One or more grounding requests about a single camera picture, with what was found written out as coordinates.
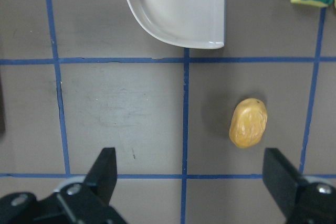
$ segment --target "screw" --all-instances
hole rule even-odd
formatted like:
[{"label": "screw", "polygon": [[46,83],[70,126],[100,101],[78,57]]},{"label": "screw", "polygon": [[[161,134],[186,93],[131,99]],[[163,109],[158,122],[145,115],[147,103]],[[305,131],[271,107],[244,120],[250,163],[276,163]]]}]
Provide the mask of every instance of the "screw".
[{"label": "screw", "polygon": [[16,207],[16,206],[21,205],[22,203],[24,203],[27,199],[28,199],[28,195],[26,195],[26,194],[20,194],[18,197],[16,197],[15,199],[12,200],[11,205],[13,207]]},{"label": "screw", "polygon": [[318,184],[316,189],[322,194],[331,194],[332,192],[331,187],[326,184]]},{"label": "screw", "polygon": [[79,184],[74,184],[73,186],[69,187],[67,190],[67,194],[68,195],[74,195],[79,193],[80,189],[82,188],[81,185]]}]

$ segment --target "gray floor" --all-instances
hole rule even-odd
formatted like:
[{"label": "gray floor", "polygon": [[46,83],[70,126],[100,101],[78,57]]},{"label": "gray floor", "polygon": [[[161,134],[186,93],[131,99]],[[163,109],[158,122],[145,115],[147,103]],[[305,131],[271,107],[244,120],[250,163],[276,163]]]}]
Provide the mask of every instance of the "gray floor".
[{"label": "gray floor", "polygon": [[[183,48],[147,34],[126,0],[52,3],[57,44],[50,43],[46,0],[0,0],[0,196],[27,190],[43,198],[64,174],[86,173],[106,146],[117,148],[124,175],[112,204],[129,223],[284,223],[260,177],[247,178],[261,173],[265,147],[279,148],[306,174],[336,178],[333,7],[323,19],[324,11],[289,0],[227,0],[225,47],[190,50],[184,115]],[[54,61],[56,45],[60,60]],[[236,104],[247,97],[262,99],[269,118],[261,143],[241,150],[228,139],[228,128]],[[186,131],[188,174],[232,178],[188,179],[181,222]]]}]

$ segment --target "yellow potato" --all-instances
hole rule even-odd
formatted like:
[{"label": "yellow potato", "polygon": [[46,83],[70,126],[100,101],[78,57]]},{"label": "yellow potato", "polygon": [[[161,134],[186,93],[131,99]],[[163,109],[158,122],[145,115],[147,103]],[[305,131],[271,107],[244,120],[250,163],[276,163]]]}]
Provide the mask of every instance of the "yellow potato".
[{"label": "yellow potato", "polygon": [[239,148],[260,142],[267,122],[267,110],[262,101],[248,98],[240,102],[232,117],[229,137]]}]

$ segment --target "blue tape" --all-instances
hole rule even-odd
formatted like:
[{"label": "blue tape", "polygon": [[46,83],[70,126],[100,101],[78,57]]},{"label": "blue tape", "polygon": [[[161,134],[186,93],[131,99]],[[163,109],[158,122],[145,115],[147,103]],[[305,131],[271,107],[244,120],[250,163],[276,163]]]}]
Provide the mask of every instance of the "blue tape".
[{"label": "blue tape", "polygon": [[181,174],[119,174],[119,179],[181,179]]},{"label": "blue tape", "polygon": [[325,11],[326,11],[326,8],[322,8],[320,12],[319,30],[317,34],[317,42],[316,42],[316,50],[315,50],[315,60],[317,62],[314,63],[313,74],[311,78],[306,125],[304,127],[304,135],[303,135],[303,143],[302,143],[300,167],[299,167],[299,171],[301,173],[303,173],[305,170],[306,152],[307,152],[307,146],[308,146],[308,141],[309,141],[310,124],[311,124],[311,119],[312,119],[312,114],[313,114],[317,77],[319,74],[319,62],[321,59],[321,47],[322,47],[322,39],[323,39]]},{"label": "blue tape", "polygon": [[63,149],[63,157],[64,157],[64,167],[65,167],[65,173],[69,175],[70,174],[70,161],[69,161],[67,131],[66,131],[65,117],[64,117],[62,88],[61,88],[62,79],[61,79],[60,66],[58,62],[59,57],[58,57],[58,51],[57,51],[57,39],[56,39],[55,21],[54,21],[54,12],[53,12],[53,0],[46,0],[46,4],[47,4],[51,48],[53,52],[52,56],[54,59],[54,67],[55,67],[55,75],[56,75],[56,90],[57,90],[57,101],[58,101],[58,109],[59,109],[62,149]]},{"label": "blue tape", "polygon": [[60,58],[60,63],[183,63],[183,58]]},{"label": "blue tape", "polygon": [[261,179],[262,174],[188,175],[188,179]]},{"label": "blue tape", "polygon": [[53,59],[29,59],[29,60],[0,60],[0,65],[49,65],[54,64]]},{"label": "blue tape", "polygon": [[331,56],[331,57],[321,57],[320,61],[322,62],[335,62],[336,61],[336,57],[335,56]]},{"label": "blue tape", "polygon": [[269,63],[269,62],[315,62],[314,57],[234,57],[191,58],[190,63]]},{"label": "blue tape", "polygon": [[77,175],[69,174],[53,174],[53,173],[0,173],[0,177],[13,177],[13,178],[68,178]]},{"label": "blue tape", "polygon": [[183,139],[182,139],[182,188],[181,188],[181,224],[185,224],[187,160],[188,160],[188,114],[189,114],[189,62],[190,50],[184,49],[184,95],[183,95]]},{"label": "blue tape", "polygon": [[305,174],[306,176],[320,177],[326,179],[336,178],[336,174]]}]

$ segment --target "plastic dustpan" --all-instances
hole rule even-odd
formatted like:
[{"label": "plastic dustpan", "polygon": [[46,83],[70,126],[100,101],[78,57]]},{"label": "plastic dustpan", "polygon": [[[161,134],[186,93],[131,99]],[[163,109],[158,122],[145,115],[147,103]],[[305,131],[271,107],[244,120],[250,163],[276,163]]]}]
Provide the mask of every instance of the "plastic dustpan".
[{"label": "plastic dustpan", "polygon": [[127,0],[139,24],[176,46],[224,46],[224,0]]}]

